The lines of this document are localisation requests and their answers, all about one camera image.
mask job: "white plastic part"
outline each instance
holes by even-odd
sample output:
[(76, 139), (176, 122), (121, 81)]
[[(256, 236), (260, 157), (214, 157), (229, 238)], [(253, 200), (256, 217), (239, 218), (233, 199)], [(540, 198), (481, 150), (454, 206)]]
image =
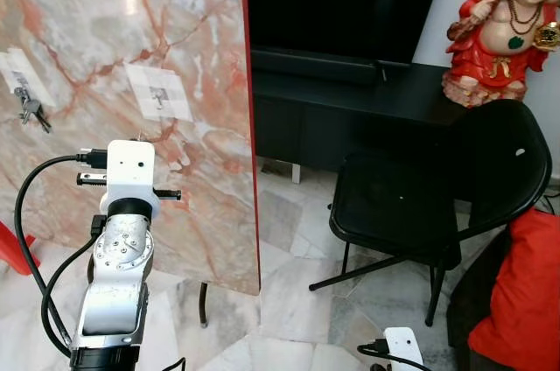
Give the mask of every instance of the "white plastic part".
[(153, 191), (156, 151), (149, 142), (112, 141), (107, 155), (107, 192), (99, 208), (106, 214), (115, 200), (135, 198), (151, 205), (151, 217), (159, 214), (159, 198)]
[[(414, 361), (423, 365), (417, 338), (409, 327), (388, 327), (383, 332), (388, 343), (389, 354)], [(392, 371), (418, 371), (418, 368), (402, 364), (395, 360), (391, 361)]]

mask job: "black folding chair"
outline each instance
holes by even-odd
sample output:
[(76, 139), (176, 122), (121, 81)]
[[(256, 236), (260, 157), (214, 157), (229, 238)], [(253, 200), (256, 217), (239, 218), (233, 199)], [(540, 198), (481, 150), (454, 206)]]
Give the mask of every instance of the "black folding chair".
[[(430, 266), (433, 324), (446, 270), (461, 262), (460, 242), (509, 223), (532, 207), (550, 179), (549, 148), (522, 102), (493, 101), (456, 121), (440, 145), (423, 151), (353, 154), (342, 166), (331, 230), (346, 242), (342, 273), (309, 286), (315, 291), (405, 260)], [(472, 202), (458, 231), (454, 200)], [(357, 244), (392, 257), (347, 272)]]

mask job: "small metal part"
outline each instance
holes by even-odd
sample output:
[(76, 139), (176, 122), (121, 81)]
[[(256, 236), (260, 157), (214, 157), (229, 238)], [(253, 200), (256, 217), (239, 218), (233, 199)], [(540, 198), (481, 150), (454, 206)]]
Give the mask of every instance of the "small metal part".
[(161, 200), (181, 200), (181, 196), (182, 196), (180, 190), (156, 190), (156, 189), (154, 189), (154, 193)]
[(107, 185), (107, 175), (106, 174), (92, 174), (91, 172), (81, 172), (76, 177), (76, 184), (78, 186), (91, 185), (91, 186), (106, 186)]
[(19, 114), (22, 124), (27, 124), (31, 115), (34, 115), (45, 133), (51, 133), (51, 124), (45, 119), (45, 113), (41, 106), (41, 101), (30, 97), (27, 81), (20, 81), (21, 87), (14, 90), (14, 94), (19, 97), (23, 112)]

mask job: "marble floor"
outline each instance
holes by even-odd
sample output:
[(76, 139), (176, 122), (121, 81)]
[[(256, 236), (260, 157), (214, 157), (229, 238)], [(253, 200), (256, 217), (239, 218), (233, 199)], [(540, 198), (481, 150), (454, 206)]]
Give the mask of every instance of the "marble floor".
[[(161, 370), (185, 356), (189, 371), (367, 371), (373, 359), (355, 348), (379, 337), (387, 326), (408, 326), (426, 365), (434, 371), (454, 370), (446, 305), (465, 268), (496, 232), (463, 245), (464, 261), (446, 277), (432, 328), (424, 325), (429, 272), (412, 262), (309, 292), (308, 284), (339, 273), (344, 255), (344, 244), (328, 227), (326, 206), (335, 180), (335, 174), (302, 169), (301, 184), (294, 185), (290, 178), (259, 172), (261, 295), (209, 287), (206, 329), (198, 319), (200, 284), (152, 271), (136, 369)], [(459, 223), (466, 224), (468, 216), (460, 212), (462, 206), (458, 210)], [(32, 251), (46, 277), (72, 252), (47, 241), (36, 241)], [(349, 268), (381, 258), (380, 253), (352, 247)], [(74, 327), (86, 288), (87, 261), (83, 256), (72, 265), (54, 292), (68, 329)], [(43, 333), (39, 302), (32, 278), (0, 262), (1, 369), (67, 370), (67, 359)]]

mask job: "black cable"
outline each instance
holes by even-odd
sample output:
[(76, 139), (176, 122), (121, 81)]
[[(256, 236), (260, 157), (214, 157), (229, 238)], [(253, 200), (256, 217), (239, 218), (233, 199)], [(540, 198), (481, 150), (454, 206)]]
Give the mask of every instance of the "black cable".
[[(24, 183), (19, 189), (19, 192), (17, 193), (17, 198), (16, 198), (16, 206), (14, 212), (14, 225), (16, 230), (16, 237), (17, 240), (19, 241), (19, 247), (21, 248), (21, 251), (24, 254), (25, 261), (29, 265), (29, 269), (31, 270), (31, 273), (35, 278), (35, 282), (37, 282), (37, 286), (41, 290), (42, 294), (45, 294), (46, 285), (45, 285), (45, 281), (43, 280), (43, 277), (39, 272), (37, 265), (33, 261), (32, 253), (29, 250), (29, 247), (27, 247), (27, 243), (25, 242), (24, 230), (22, 229), (22, 225), (21, 225), (22, 205), (24, 204), (24, 198), (25, 198), (25, 194), (27, 193), (27, 189), (29, 189), (29, 186), (31, 185), (32, 181), (39, 175), (39, 173), (51, 165), (63, 163), (66, 161), (80, 161), (80, 156), (66, 155), (64, 157), (56, 157), (53, 159), (49, 159), (48, 161), (45, 161), (43, 164), (39, 165), (38, 167), (35, 167), (35, 169), (25, 179)], [(51, 342), (57, 347), (57, 349), (59, 349), (59, 351), (61, 351), (65, 356), (69, 358), (70, 350), (68, 349), (67, 346), (71, 342), (70, 335), (68, 334), (67, 329), (64, 327), (64, 324), (62, 323), (59, 312), (54, 306), (53, 301), (50, 298), (48, 298), (47, 302), (48, 302), (48, 309), (52, 315), (52, 321), (59, 329), (60, 336), (64, 340), (64, 343), (60, 342), (60, 340), (56, 337), (54, 339), (51, 339), (49, 337), (49, 339), (51, 339)]]
[(181, 371), (185, 371), (185, 366), (186, 366), (185, 357), (181, 358), (180, 360), (175, 362), (173, 365), (170, 365), (169, 367), (164, 368), (162, 371), (172, 371), (172, 369), (177, 368), (179, 365), (181, 366)]
[(82, 248), (80, 248), (78, 251), (76, 251), (74, 254), (68, 257), (59, 266), (59, 268), (56, 269), (56, 271), (51, 277), (51, 280), (49, 281), (49, 284), (45, 288), (45, 293), (43, 294), (43, 300), (41, 301), (41, 322), (43, 323), (43, 327), (45, 328), (46, 335), (50, 340), (58, 340), (56, 334), (54, 334), (53, 328), (51, 327), (51, 322), (49, 321), (49, 315), (48, 315), (48, 305), (49, 305), (49, 300), (51, 300), (52, 302), (51, 293), (53, 292), (54, 285), (56, 284), (56, 281), (59, 279), (62, 272), (64, 272), (64, 270), (70, 265), (70, 263), (72, 263), (74, 260), (80, 257), (87, 249), (89, 249), (94, 244), (95, 240), (97, 240), (97, 235), (92, 236), (91, 239)]
[(371, 349), (373, 349), (373, 345), (359, 345), (358, 346), (358, 352), (360, 354), (364, 354), (364, 355), (368, 355), (368, 356), (374, 356), (375, 358), (382, 358), (384, 360), (389, 360), (389, 361), (401, 362), (402, 364), (410, 365), (411, 367), (422, 369), (423, 371), (431, 371), (428, 367), (425, 367), (424, 365), (420, 365), (417, 362), (414, 362), (413, 360), (405, 360), (404, 358), (399, 358), (397, 356), (388, 355), (386, 353), (378, 353), (378, 352), (375, 352)]

